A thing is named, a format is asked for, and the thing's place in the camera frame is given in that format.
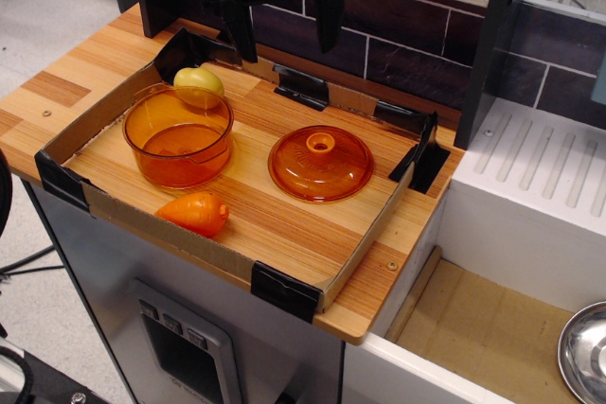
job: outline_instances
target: cardboard box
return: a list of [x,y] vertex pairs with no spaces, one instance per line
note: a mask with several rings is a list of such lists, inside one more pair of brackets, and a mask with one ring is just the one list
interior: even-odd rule
[[[180,68],[201,64],[223,80],[235,112],[231,162],[202,187],[155,186],[138,171],[122,137],[124,114],[140,90],[170,83]],[[371,181],[345,201],[297,201],[271,182],[272,145],[314,124],[348,129],[373,153]],[[242,62],[230,46],[183,29],[153,62],[41,150],[36,164],[51,194],[311,321],[345,285],[403,192],[431,185],[448,156],[435,142],[436,126],[435,115],[409,112],[269,61]],[[230,206],[230,219],[214,238],[152,214],[201,189],[217,192]]]

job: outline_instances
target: black tape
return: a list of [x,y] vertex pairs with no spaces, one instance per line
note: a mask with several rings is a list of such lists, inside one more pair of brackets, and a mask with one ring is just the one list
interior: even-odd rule
[[329,105],[329,85],[325,80],[307,75],[284,65],[274,65],[279,74],[279,86],[274,90],[279,95],[309,106],[316,111],[324,111]]
[[308,323],[320,299],[320,289],[262,262],[253,266],[251,293]]
[[403,108],[402,106],[397,106],[381,100],[377,102],[377,107],[375,108],[373,115],[383,122],[387,122],[418,135],[422,134],[428,117],[425,113],[412,111]]
[[411,148],[406,156],[389,174],[389,179],[399,182],[411,163],[415,163],[415,171],[410,188],[420,193],[427,193],[436,179],[450,152],[437,144],[437,113],[425,116],[425,124],[417,145]]
[[89,204],[82,190],[82,183],[90,184],[90,181],[83,179],[71,169],[59,166],[44,150],[36,153],[34,159],[46,192],[90,213]]
[[164,82],[172,84],[181,68],[197,67],[205,61],[224,61],[242,65],[236,49],[182,28],[169,40],[153,60]]

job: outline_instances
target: gray floor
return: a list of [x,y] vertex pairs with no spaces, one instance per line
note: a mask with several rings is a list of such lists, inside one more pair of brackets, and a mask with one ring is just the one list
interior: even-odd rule
[[[0,0],[0,97],[119,15],[116,0]],[[0,266],[50,240],[20,181],[0,237]],[[55,253],[34,266],[60,264]],[[9,341],[114,404],[132,402],[65,270],[0,284],[0,324]]]

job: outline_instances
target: dark tile wall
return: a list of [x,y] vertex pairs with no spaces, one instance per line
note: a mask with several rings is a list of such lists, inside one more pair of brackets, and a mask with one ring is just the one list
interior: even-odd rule
[[590,99],[606,52],[606,24],[522,6],[499,97],[606,129]]
[[[224,29],[199,0],[179,14]],[[451,0],[347,0],[339,43],[323,54],[313,0],[252,8],[260,44],[461,108],[485,9]]]

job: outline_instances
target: carrot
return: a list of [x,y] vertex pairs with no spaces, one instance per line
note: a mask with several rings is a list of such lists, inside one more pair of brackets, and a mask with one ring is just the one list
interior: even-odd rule
[[225,225],[229,207],[220,196],[200,191],[167,203],[155,212],[155,216],[201,236],[212,237]]

